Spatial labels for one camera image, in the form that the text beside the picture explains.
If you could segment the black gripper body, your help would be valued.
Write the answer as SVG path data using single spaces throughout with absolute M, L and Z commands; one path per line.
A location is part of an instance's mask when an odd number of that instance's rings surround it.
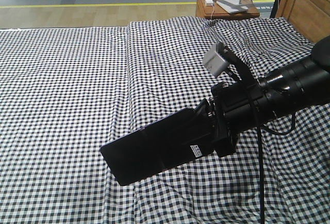
M 257 105 L 262 91 L 256 84 L 245 87 L 237 82 L 225 87 L 221 82 L 212 86 L 211 93 L 218 122 L 214 149 L 219 157 L 225 157 L 236 152 L 240 133 L 257 126 L 258 114 L 250 102 Z

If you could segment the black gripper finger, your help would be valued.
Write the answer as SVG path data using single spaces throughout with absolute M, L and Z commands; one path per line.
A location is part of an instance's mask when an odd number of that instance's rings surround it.
M 207 99 L 203 99 L 194 109 L 194 117 L 214 117 L 214 104 Z

